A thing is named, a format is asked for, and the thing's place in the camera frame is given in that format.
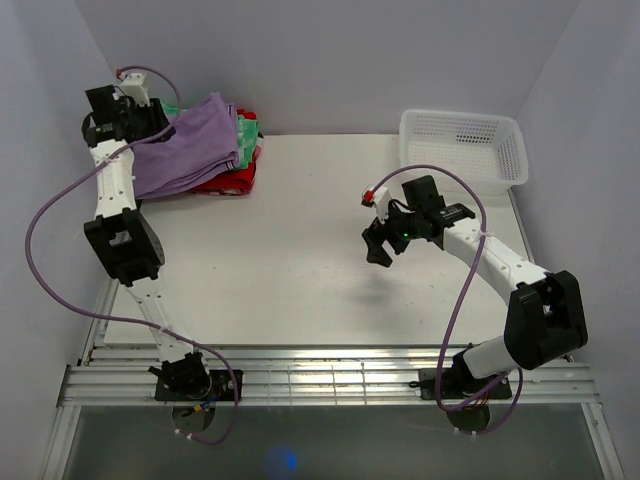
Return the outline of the purple trousers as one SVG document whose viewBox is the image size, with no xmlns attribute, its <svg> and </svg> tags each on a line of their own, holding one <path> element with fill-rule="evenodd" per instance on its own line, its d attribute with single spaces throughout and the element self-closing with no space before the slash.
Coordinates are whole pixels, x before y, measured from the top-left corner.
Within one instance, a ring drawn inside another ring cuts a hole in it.
<svg viewBox="0 0 640 480">
<path fill-rule="evenodd" d="M 178 115 L 169 140 L 137 145 L 133 151 L 138 199 L 188 191 L 239 165 L 235 106 L 211 93 Z"/>
</svg>

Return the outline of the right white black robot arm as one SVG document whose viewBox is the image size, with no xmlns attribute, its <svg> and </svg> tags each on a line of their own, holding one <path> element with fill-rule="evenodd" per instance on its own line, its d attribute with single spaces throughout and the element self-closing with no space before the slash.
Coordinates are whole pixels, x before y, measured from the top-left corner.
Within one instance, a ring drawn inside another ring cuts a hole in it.
<svg viewBox="0 0 640 480">
<path fill-rule="evenodd" d="M 468 346 L 450 367 L 437 367 L 425 383 L 435 397 L 474 397 L 502 374 L 532 371 L 587 344 L 574 275 L 553 273 L 517 254 L 487 232 L 483 209 L 446 203 L 432 176 L 405 182 L 402 189 L 402 202 L 383 186 L 362 195 L 363 205 L 376 211 L 362 233 L 367 261 L 388 268 L 394 255 L 424 240 L 466 264 L 470 277 L 482 278 L 507 307 L 502 334 Z"/>
</svg>

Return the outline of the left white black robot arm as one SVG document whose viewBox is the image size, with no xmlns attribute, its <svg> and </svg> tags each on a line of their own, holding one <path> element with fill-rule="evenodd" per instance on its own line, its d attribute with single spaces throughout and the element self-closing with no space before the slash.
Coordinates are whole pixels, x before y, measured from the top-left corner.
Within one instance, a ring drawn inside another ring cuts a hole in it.
<svg viewBox="0 0 640 480">
<path fill-rule="evenodd" d="M 160 100 L 144 87 L 129 93 L 107 85 L 85 92 L 91 112 L 81 131 L 97 174 L 95 218 L 84 233 L 109 277 L 126 288 L 139 307 L 160 353 L 159 367 L 150 372 L 169 391 L 199 400 L 212 387 L 202 354 L 184 340 L 164 305 L 160 271 L 165 264 L 161 242 L 138 208 L 134 192 L 134 152 L 131 145 L 149 139 L 165 142 L 175 128 Z"/>
</svg>

